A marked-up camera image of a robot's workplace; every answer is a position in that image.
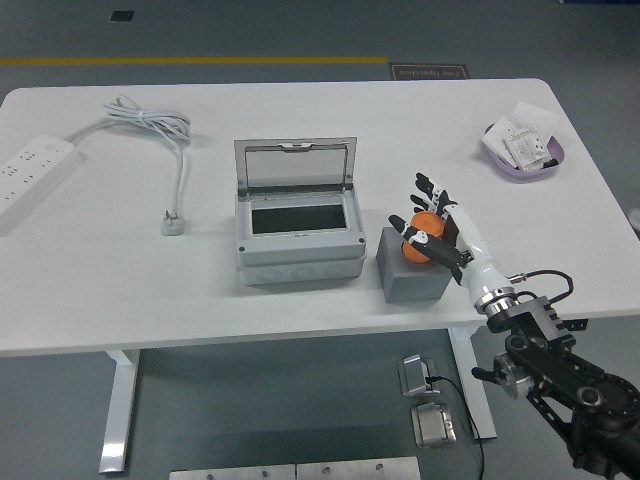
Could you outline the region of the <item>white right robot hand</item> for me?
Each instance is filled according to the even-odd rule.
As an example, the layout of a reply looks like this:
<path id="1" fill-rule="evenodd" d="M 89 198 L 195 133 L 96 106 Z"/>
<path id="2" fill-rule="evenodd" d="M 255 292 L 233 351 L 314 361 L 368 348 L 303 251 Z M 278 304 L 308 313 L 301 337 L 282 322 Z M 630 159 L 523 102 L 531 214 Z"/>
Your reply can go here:
<path id="1" fill-rule="evenodd" d="M 415 211 L 433 213 L 443 220 L 443 235 L 438 238 L 397 215 L 389 217 L 393 228 L 412 248 L 449 269 L 458 285 L 468 290 L 478 313 L 488 316 L 514 305 L 514 288 L 495 268 L 492 255 L 464 207 L 422 173 L 416 175 L 415 185 L 422 192 L 420 196 L 410 196 Z"/>

